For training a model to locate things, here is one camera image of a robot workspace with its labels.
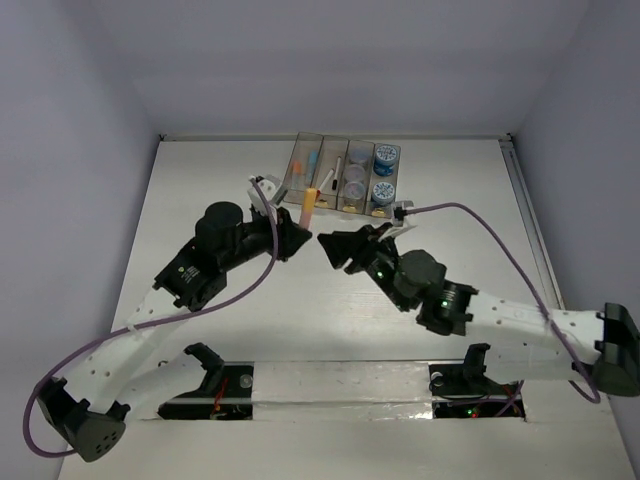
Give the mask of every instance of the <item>wall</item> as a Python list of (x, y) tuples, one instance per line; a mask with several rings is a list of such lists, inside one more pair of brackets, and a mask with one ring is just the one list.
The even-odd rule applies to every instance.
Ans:
[[(566, 60), (516, 135), (567, 304), (640, 320), (640, 2), (593, 2)], [(640, 474), (640, 399), (613, 399)]]
[(164, 133), (504, 133), (587, 0), (93, 0)]
[[(0, 470), (55, 478), (21, 436), (34, 383), (111, 322), (157, 146), (86, 2), (5, 0), (0, 16)], [(34, 415), (36, 438), (64, 442)]]

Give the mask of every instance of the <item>gray wall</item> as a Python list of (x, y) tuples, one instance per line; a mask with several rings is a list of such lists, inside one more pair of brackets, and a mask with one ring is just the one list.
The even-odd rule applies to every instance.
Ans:
[(492, 132), (587, 0), (93, 0), (165, 133)]
[[(560, 288), (640, 320), (640, 2), (593, 2), (516, 136)], [(613, 400), (640, 473), (640, 399)]]
[[(0, 15), (0, 477), (54, 478), (30, 454), (34, 382), (108, 329), (157, 146), (87, 2), (4, 0)], [(42, 446), (64, 443), (34, 415)]]

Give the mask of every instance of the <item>blue jar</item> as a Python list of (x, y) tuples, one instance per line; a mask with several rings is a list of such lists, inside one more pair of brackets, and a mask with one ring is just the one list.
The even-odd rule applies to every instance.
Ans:
[(388, 177), (398, 163), (398, 147), (393, 145), (379, 145), (376, 147), (373, 171), (380, 177)]

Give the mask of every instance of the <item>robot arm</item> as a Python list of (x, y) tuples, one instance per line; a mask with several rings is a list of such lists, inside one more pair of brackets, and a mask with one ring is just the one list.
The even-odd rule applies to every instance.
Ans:
[[(311, 232), (278, 208), (286, 190), (273, 177), (257, 178), (268, 200), (254, 187), (252, 221), (243, 223), (237, 205), (219, 202), (207, 208), (195, 236), (155, 278), (153, 288), (127, 320), (131, 333), (99, 346), (65, 378), (48, 380), (38, 394), (45, 418), (85, 461), (105, 455), (122, 437), (125, 419), (149, 417), (165, 401), (196, 388), (215, 388), (224, 362), (207, 346), (188, 346), (177, 358), (134, 377), (153, 351), (202, 310), (227, 285), (227, 272), (273, 250), (269, 214), (277, 229), (277, 259), (286, 261), (311, 238)], [(149, 321), (172, 318), (154, 328), (138, 330)]]
[[(400, 311), (419, 310), (416, 321), (427, 330), (469, 338), (464, 363), (431, 368), (434, 394), (470, 395), (483, 382), (580, 380), (537, 307), (446, 280), (446, 267), (424, 250), (400, 255), (394, 239), (407, 230), (392, 223), (366, 225), (318, 240), (335, 269), (366, 272)], [(608, 303), (602, 313), (553, 310), (551, 316), (599, 391), (640, 395), (640, 335), (624, 307)], [(501, 358), (504, 347), (511, 349), (509, 362)]]

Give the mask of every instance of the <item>tabletop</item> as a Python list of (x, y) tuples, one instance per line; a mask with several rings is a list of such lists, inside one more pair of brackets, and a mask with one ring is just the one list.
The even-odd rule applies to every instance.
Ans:
[[(497, 231), (536, 287), (540, 272), (497, 140), (393, 140), (402, 148), (397, 198), (473, 208)], [(208, 205), (226, 200), (249, 220), (250, 175), (282, 177), (292, 141), (162, 142), (158, 150), (113, 328), (192, 236)], [(299, 207), (285, 205), (297, 218)], [(532, 302), (489, 235), (461, 211), (414, 217), (400, 252), (425, 249), (447, 278)], [(354, 231), (371, 217), (317, 210), (314, 235)], [(230, 272), (214, 302), (252, 283), (267, 256)], [(459, 359), (463, 337), (440, 337), (398, 312), (366, 275), (334, 271), (314, 238), (246, 300), (182, 326), (144, 368), (204, 342), (225, 361)], [(633, 478), (608, 400), (591, 405), (566, 382), (528, 382), (529, 419), (407, 421), (145, 421), (95, 464), (65, 460), (61, 480), (223, 475), (227, 478)]]

